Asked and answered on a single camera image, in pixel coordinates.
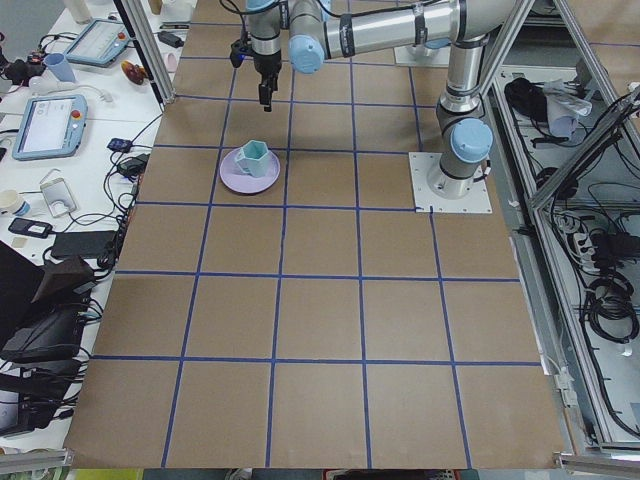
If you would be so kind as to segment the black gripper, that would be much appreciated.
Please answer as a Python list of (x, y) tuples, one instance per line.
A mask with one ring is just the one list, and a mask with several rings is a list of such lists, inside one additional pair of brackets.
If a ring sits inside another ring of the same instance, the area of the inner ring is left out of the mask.
[(272, 96), (278, 91), (281, 70), (281, 53), (258, 53), (249, 39), (238, 39), (231, 44), (229, 59), (234, 68), (240, 68), (246, 58), (252, 58), (256, 71), (261, 75), (258, 86), (259, 102), (265, 111), (272, 110)]

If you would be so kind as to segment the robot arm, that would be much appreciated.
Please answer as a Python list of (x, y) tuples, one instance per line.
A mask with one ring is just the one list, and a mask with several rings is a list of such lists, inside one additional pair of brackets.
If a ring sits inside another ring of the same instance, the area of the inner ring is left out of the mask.
[(230, 61), (240, 67), (253, 60), (261, 76), (258, 98), (272, 108), (282, 65), (282, 31), (288, 31), (289, 61), (294, 70), (313, 74), (325, 61), (396, 47), (415, 50), (448, 41), (446, 86), (437, 103), (445, 143), (437, 165), (425, 180), (433, 193), (460, 199), (478, 181), (493, 142), (477, 110), (512, 38), (530, 9), (528, 1), (415, 1), (397, 7), (337, 14), (327, 1), (233, 1), (222, 7), (241, 20), (241, 36), (231, 46)]

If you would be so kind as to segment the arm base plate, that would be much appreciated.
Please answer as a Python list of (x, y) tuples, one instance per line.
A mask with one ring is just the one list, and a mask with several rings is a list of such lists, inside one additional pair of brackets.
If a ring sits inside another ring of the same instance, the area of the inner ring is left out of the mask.
[(469, 179), (456, 180), (440, 169), (440, 153), (408, 154), (414, 209), (418, 213), (491, 214), (493, 212), (486, 181), (480, 167)]
[(440, 48), (401, 46), (394, 48), (395, 64), (409, 67), (447, 68), (450, 46)]

